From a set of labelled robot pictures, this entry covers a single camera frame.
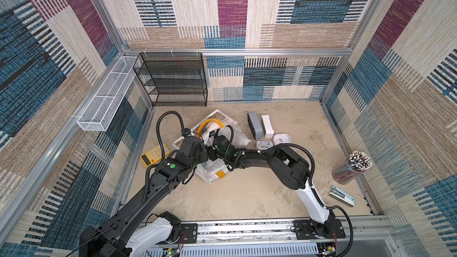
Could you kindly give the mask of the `white canvas tote bag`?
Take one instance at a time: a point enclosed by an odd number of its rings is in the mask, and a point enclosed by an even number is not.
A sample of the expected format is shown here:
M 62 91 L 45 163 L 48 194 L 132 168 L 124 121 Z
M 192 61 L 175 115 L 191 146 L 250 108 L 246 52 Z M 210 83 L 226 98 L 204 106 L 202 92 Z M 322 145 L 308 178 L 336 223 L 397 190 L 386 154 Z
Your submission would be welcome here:
M 215 139 L 209 138 L 209 133 L 220 129 L 219 136 Z M 233 162 L 237 157 L 236 151 L 240 148 L 246 149 L 251 139 L 242 132 L 238 122 L 219 109 L 207 115 L 201 122 L 191 128 L 193 136 L 203 139 L 205 149 L 212 147 L 219 153 L 216 161 L 207 161 L 198 164 L 196 175 L 208 184 L 220 180 L 229 173 L 225 159 Z

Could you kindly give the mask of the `small white gadget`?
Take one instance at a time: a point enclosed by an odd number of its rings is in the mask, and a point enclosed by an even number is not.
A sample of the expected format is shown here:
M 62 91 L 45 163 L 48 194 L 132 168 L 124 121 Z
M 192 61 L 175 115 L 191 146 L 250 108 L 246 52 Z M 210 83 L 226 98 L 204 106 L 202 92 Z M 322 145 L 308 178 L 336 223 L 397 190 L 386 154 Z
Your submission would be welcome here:
M 256 142 L 256 147 L 257 147 L 257 150 L 259 150 L 259 151 L 270 149 L 273 146 L 274 146 L 274 144 L 271 141 L 258 140 Z

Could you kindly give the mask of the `grey white device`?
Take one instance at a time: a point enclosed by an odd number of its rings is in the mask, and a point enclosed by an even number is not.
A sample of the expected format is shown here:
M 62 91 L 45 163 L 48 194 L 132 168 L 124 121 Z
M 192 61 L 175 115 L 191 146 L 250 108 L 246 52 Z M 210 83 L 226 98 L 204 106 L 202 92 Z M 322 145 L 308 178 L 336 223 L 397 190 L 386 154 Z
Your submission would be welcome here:
M 255 140 L 261 140 L 264 137 L 264 131 L 258 115 L 255 112 L 248 113 L 248 125 L 252 136 Z

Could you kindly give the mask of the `white cube digital clock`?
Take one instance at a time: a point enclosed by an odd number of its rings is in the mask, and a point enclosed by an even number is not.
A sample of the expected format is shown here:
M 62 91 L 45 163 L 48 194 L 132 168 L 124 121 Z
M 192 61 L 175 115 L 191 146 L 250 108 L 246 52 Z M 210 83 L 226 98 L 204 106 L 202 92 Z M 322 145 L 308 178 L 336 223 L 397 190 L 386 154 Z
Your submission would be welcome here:
M 267 114 L 261 115 L 261 123 L 264 131 L 264 139 L 272 139 L 274 136 L 274 129 L 271 124 L 270 116 Z

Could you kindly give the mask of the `white square alarm clock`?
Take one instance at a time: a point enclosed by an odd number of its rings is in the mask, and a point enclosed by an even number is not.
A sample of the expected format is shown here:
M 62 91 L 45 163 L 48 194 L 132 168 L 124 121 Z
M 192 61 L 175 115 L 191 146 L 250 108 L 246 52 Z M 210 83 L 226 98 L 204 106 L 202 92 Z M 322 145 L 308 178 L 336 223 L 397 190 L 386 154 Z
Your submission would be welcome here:
M 273 136 L 273 144 L 274 146 L 283 144 L 283 143 L 291 143 L 291 137 L 287 133 L 277 133 Z

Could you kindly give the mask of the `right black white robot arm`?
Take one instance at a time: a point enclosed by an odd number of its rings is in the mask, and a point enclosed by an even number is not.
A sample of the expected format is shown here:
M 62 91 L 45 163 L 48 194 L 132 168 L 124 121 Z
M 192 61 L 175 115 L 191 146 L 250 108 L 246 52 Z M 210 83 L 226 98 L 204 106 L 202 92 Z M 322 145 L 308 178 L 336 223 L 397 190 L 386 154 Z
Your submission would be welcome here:
M 236 148 L 224 136 L 207 147 L 209 159 L 222 159 L 230 171 L 252 167 L 269 168 L 279 181 L 294 190 L 305 205 L 309 220 L 296 220 L 290 228 L 298 240 L 343 239 L 346 237 L 335 207 L 327 206 L 313 184 L 315 161 L 311 153 L 293 143 L 283 143 L 265 150 Z

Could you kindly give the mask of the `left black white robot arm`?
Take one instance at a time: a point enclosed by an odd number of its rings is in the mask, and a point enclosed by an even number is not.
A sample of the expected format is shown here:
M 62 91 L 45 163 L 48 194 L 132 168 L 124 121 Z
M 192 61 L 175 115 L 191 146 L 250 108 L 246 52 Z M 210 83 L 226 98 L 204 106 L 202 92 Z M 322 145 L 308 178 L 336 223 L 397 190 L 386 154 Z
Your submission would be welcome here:
M 208 161 L 204 140 L 184 126 L 181 132 L 180 149 L 146 169 L 142 190 L 98 228 L 83 231 L 76 250 L 81 257 L 135 257 L 169 238 L 173 225 L 165 218 L 139 226 L 162 199 L 190 178 L 198 164 Z

